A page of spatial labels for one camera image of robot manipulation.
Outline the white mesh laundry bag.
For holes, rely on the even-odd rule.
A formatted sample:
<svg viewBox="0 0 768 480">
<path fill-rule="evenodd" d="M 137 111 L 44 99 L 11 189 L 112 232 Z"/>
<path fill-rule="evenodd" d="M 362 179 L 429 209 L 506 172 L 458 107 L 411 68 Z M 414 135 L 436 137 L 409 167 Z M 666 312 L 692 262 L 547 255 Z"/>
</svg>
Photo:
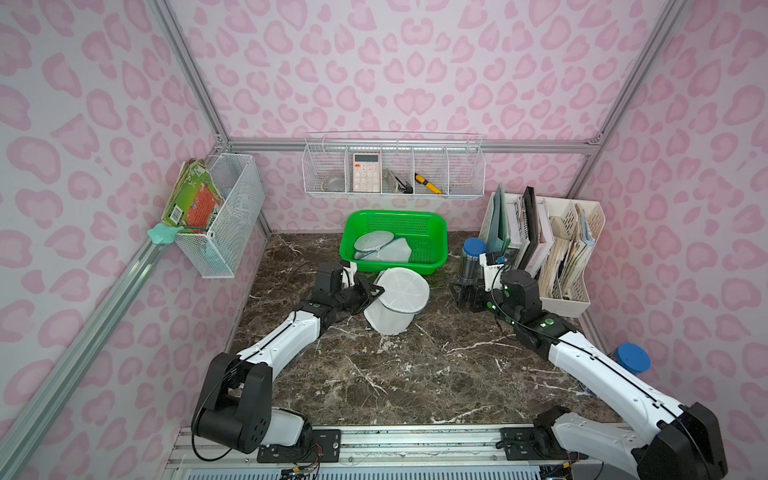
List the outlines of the white mesh laundry bag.
<svg viewBox="0 0 768 480">
<path fill-rule="evenodd" d="M 363 315 L 381 335 L 403 333 L 416 314 L 427 305 L 430 286 L 418 273 L 407 268 L 390 268 L 381 272 L 374 284 L 384 293 L 368 306 Z"/>
</svg>

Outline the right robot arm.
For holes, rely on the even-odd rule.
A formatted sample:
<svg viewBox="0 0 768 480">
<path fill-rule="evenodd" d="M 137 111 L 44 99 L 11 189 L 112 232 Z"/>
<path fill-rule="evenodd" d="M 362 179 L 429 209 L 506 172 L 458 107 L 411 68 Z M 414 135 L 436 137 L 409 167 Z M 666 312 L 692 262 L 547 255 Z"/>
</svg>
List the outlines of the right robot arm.
<svg viewBox="0 0 768 480">
<path fill-rule="evenodd" d="M 544 309 L 538 283 L 501 265 L 459 275 L 459 304 L 510 324 L 521 345 L 573 376 L 625 422 L 619 428 L 553 407 L 534 423 L 542 451 L 578 452 L 637 479 L 723 479 L 728 465 L 719 420 L 700 403 L 684 405 L 651 387 Z"/>
</svg>

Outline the white mesh bag in basket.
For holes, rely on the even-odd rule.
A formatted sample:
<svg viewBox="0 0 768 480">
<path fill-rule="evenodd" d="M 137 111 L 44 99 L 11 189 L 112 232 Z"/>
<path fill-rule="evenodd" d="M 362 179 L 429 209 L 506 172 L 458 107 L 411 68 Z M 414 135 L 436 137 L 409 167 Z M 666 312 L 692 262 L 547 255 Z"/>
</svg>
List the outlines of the white mesh bag in basket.
<svg viewBox="0 0 768 480">
<path fill-rule="evenodd" d="M 389 231 L 373 231 L 354 243 L 354 259 L 373 262 L 408 263 L 412 249 L 404 237 Z"/>
</svg>

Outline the pencil tube blue lid standing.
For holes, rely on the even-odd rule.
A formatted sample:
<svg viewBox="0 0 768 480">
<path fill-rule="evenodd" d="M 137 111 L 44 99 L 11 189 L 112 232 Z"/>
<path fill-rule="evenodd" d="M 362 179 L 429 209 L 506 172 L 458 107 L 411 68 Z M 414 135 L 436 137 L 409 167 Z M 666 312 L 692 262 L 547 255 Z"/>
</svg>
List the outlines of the pencil tube blue lid standing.
<svg viewBox="0 0 768 480">
<path fill-rule="evenodd" d="M 473 284 L 481 273 L 480 257 L 486 253 L 486 244 L 477 237 L 465 240 L 460 258 L 457 282 L 460 285 Z"/>
</svg>

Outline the green plastic basket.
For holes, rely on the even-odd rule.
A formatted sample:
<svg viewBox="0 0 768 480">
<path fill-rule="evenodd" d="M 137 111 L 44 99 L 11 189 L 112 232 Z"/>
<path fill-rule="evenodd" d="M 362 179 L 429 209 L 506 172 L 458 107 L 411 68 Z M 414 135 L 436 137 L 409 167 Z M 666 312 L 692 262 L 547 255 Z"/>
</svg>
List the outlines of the green plastic basket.
<svg viewBox="0 0 768 480">
<path fill-rule="evenodd" d="M 347 219 L 340 255 L 361 272 L 403 267 L 431 275 L 448 258 L 447 224 L 434 213 L 358 211 Z"/>
</svg>

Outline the black binder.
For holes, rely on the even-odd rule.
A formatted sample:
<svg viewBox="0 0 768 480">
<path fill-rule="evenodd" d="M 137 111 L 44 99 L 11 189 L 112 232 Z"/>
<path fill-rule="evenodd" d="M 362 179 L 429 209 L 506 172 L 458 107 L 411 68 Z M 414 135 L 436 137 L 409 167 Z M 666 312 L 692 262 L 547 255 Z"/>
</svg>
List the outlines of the black binder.
<svg viewBox="0 0 768 480">
<path fill-rule="evenodd" d="M 540 236 L 536 194 L 532 186 L 526 187 L 521 197 L 520 207 L 519 225 L 523 227 L 523 232 L 521 233 L 522 246 L 518 254 L 517 268 L 525 270 L 538 248 Z"/>
</svg>

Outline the beige papers in organizer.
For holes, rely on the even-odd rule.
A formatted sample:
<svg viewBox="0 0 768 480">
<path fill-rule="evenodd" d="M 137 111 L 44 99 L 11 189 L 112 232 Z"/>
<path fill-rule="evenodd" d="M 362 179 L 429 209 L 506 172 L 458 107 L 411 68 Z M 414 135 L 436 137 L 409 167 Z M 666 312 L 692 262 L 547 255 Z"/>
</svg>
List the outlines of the beige papers in organizer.
<svg viewBox="0 0 768 480">
<path fill-rule="evenodd" d="M 586 211 L 570 202 L 560 216 L 549 216 L 554 245 L 538 274 L 540 295 L 575 300 L 576 284 L 582 279 L 597 240 Z"/>
</svg>

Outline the metal clips in shelf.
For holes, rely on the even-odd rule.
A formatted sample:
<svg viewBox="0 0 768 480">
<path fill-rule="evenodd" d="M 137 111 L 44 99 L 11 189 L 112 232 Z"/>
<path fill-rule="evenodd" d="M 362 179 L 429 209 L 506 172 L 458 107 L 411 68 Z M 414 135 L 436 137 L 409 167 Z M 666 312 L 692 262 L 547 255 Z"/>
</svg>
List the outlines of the metal clips in shelf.
<svg viewBox="0 0 768 480">
<path fill-rule="evenodd" d="M 412 185 L 401 180 L 393 171 L 385 169 L 383 171 L 383 179 L 386 184 L 386 191 L 389 193 L 410 195 L 414 192 Z"/>
</svg>

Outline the round metal tin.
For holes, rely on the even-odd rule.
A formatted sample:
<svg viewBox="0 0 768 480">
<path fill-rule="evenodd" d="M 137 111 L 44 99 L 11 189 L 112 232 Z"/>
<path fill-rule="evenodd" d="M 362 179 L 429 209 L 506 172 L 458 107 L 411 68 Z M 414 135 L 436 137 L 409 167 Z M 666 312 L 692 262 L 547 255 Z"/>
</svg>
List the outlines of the round metal tin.
<svg viewBox="0 0 768 480">
<path fill-rule="evenodd" d="M 329 175 L 321 185 L 322 191 L 327 193 L 345 193 L 346 181 L 343 175 Z"/>
</svg>

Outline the yellow black utility knife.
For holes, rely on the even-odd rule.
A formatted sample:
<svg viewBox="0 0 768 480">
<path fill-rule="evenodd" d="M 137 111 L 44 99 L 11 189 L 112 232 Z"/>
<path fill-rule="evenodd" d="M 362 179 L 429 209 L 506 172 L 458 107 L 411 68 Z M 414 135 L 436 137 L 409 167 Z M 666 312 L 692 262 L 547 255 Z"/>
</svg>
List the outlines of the yellow black utility knife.
<svg viewBox="0 0 768 480">
<path fill-rule="evenodd" d="M 437 194 L 437 195 L 443 194 L 443 191 L 440 188 L 438 188 L 435 184 L 430 182 L 428 179 L 426 179 L 424 176 L 420 175 L 419 173 L 415 173 L 414 177 L 418 184 L 424 186 L 431 193 Z"/>
</svg>

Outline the pencil tube blue lid lying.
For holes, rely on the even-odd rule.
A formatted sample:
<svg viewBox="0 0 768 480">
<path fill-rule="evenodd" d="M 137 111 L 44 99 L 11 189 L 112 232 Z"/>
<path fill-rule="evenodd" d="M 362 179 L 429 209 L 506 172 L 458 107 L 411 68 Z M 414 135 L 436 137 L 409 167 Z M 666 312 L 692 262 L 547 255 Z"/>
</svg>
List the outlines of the pencil tube blue lid lying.
<svg viewBox="0 0 768 480">
<path fill-rule="evenodd" d="M 626 342 L 618 345 L 612 353 L 612 358 L 634 375 L 645 373 L 652 366 L 646 350 L 634 343 Z"/>
</svg>

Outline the green red booklet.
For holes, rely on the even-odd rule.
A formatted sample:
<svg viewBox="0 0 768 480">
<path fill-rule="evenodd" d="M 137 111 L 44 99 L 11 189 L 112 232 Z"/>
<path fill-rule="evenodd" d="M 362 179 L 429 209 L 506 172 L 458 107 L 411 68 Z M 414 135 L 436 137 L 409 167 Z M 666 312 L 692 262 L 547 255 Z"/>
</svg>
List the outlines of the green red booklet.
<svg viewBox="0 0 768 480">
<path fill-rule="evenodd" d="M 181 168 L 161 221 L 180 227 L 182 233 L 204 233 L 209 230 L 225 203 L 206 164 L 191 159 Z"/>
</svg>

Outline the mint green star hook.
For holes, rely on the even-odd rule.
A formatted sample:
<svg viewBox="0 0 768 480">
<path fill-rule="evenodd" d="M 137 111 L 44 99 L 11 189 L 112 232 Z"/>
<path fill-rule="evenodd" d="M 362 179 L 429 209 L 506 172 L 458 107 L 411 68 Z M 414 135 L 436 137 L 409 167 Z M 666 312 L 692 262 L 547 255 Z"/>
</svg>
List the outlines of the mint green star hook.
<svg viewBox="0 0 768 480">
<path fill-rule="evenodd" d="M 167 246 L 175 242 L 177 235 L 182 230 L 182 227 L 170 226 L 164 222 L 159 222 L 157 225 L 147 231 L 147 235 L 153 245 Z"/>
</svg>

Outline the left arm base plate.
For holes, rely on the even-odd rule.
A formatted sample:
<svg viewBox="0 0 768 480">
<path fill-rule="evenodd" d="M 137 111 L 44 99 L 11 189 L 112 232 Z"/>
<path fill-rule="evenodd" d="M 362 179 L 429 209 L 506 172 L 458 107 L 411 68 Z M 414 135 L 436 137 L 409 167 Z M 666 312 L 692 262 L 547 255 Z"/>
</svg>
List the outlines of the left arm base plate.
<svg viewBox="0 0 768 480">
<path fill-rule="evenodd" d="M 288 463 L 337 463 L 340 458 L 342 431 L 321 428 L 304 430 L 292 446 L 262 445 L 258 449 L 257 462 L 260 464 Z"/>
</svg>

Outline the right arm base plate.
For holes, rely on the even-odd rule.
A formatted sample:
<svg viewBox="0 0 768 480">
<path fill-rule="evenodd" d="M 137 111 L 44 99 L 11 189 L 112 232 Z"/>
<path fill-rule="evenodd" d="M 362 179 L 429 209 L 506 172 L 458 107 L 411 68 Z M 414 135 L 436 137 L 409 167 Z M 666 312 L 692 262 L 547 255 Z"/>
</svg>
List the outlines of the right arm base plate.
<svg viewBox="0 0 768 480">
<path fill-rule="evenodd" d="M 508 461 L 573 462 L 581 458 L 577 452 L 563 449 L 548 429 L 539 426 L 502 428 L 496 448 L 504 451 Z"/>
</svg>

